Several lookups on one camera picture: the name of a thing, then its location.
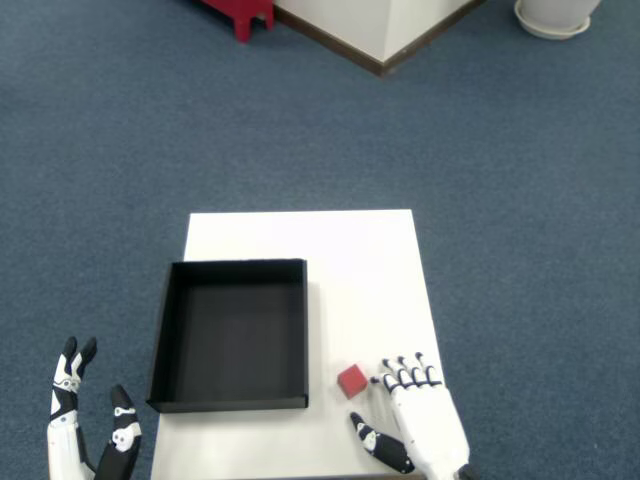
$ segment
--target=white robotic hand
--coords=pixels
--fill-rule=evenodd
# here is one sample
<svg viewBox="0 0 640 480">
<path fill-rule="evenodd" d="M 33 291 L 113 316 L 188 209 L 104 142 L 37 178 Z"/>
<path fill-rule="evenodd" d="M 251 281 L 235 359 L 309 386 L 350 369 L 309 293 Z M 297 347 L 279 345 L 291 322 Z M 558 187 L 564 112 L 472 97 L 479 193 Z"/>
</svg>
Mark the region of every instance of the white robotic hand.
<svg viewBox="0 0 640 480">
<path fill-rule="evenodd" d="M 351 414 L 365 449 L 401 473 L 417 468 L 429 480 L 474 479 L 469 444 L 449 390 L 435 367 L 416 354 L 415 360 L 383 360 L 391 373 L 371 379 L 384 385 L 402 434 L 402 442 L 368 426 Z"/>
<path fill-rule="evenodd" d="M 51 480 L 128 480 L 140 448 L 140 425 L 133 403 L 125 390 L 116 385 L 111 391 L 114 426 L 111 441 L 95 469 L 78 424 L 78 389 L 84 370 L 97 352 L 92 338 L 76 352 L 74 337 L 67 340 L 53 377 L 51 416 L 47 428 L 49 478 Z"/>
</svg>

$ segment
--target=white tabletop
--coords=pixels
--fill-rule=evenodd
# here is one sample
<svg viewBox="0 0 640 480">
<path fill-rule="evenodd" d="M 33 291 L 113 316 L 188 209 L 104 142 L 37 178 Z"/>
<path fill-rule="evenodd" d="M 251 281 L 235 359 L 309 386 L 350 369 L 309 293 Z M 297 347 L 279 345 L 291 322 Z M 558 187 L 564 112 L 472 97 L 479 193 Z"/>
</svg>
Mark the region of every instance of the white tabletop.
<svg viewBox="0 0 640 480">
<path fill-rule="evenodd" d="M 162 414 L 152 480 L 380 475 L 349 412 L 398 436 L 383 389 L 347 400 L 337 375 L 422 351 L 440 368 L 410 210 L 192 214 L 185 261 L 304 258 L 309 408 Z"/>
</svg>

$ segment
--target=robot finger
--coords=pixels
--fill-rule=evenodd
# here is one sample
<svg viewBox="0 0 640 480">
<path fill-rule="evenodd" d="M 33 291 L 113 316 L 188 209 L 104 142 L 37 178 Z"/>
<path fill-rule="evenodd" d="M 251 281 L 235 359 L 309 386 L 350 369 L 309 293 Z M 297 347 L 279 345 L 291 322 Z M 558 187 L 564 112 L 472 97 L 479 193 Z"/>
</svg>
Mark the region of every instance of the robot finger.
<svg viewBox="0 0 640 480">
<path fill-rule="evenodd" d="M 407 369 L 416 386 L 422 387 L 429 384 L 429 382 L 427 381 L 427 375 L 422 369 L 420 362 L 405 357 L 398 357 L 398 362 L 400 362 L 404 366 L 404 368 Z"/>
<path fill-rule="evenodd" d="M 442 375 L 440 375 L 438 369 L 433 365 L 429 365 L 427 367 L 427 379 L 429 381 L 429 385 L 432 387 L 442 385 Z"/>
<path fill-rule="evenodd" d="M 113 433 L 98 465 L 95 480 L 129 480 L 138 458 L 142 432 L 133 402 L 120 385 L 111 391 Z"/>
<path fill-rule="evenodd" d="M 351 421 L 364 449 L 385 465 L 400 473 L 410 473 L 414 465 L 407 455 L 404 444 L 384 433 L 376 432 L 357 413 L 351 413 Z"/>
<path fill-rule="evenodd" d="M 87 341 L 82 350 L 76 353 L 71 362 L 71 375 L 78 381 L 82 380 L 84 376 L 84 369 L 93 360 L 98 351 L 97 341 L 95 337 L 92 337 Z"/>
<path fill-rule="evenodd" d="M 390 373 L 382 374 L 379 377 L 371 377 L 371 383 L 382 383 L 391 394 L 397 388 L 402 389 L 402 384 Z"/>
<path fill-rule="evenodd" d="M 76 351 L 78 342 L 76 337 L 69 337 L 64 344 L 64 348 L 58 358 L 58 364 L 56 365 L 56 373 L 53 376 L 53 383 L 58 385 L 62 382 L 62 379 L 68 378 L 71 375 L 71 358 Z"/>
<path fill-rule="evenodd" d="M 416 353 L 416 358 L 420 362 L 420 365 L 422 365 L 422 367 L 424 368 L 424 373 L 427 376 L 427 382 L 429 382 L 429 385 L 435 387 L 444 384 L 442 375 L 438 373 L 436 367 L 427 363 L 427 359 L 422 353 Z"/>
<path fill-rule="evenodd" d="M 404 388 L 415 387 L 416 384 L 413 378 L 401 363 L 385 358 L 382 360 L 382 364 L 393 372 Z"/>
</svg>

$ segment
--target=red cube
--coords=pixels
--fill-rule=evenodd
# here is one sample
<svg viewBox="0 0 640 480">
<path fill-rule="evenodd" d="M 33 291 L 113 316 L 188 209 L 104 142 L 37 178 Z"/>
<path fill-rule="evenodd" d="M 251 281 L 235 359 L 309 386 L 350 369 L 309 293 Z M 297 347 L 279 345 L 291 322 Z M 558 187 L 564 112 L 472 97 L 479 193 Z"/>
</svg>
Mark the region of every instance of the red cube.
<svg viewBox="0 0 640 480">
<path fill-rule="evenodd" d="M 367 388 L 367 378 L 362 374 L 357 365 L 351 365 L 338 375 L 338 385 L 347 398 L 353 398 Z"/>
</svg>

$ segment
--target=open black box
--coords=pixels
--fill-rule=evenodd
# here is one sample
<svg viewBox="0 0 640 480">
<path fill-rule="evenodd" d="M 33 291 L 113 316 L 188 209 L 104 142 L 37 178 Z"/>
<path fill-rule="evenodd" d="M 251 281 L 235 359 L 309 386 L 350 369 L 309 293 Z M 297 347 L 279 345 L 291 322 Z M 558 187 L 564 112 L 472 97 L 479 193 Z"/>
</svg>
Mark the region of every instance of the open black box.
<svg viewBox="0 0 640 480">
<path fill-rule="evenodd" d="M 171 265 L 147 403 L 161 413 L 306 408 L 306 262 Z"/>
</svg>

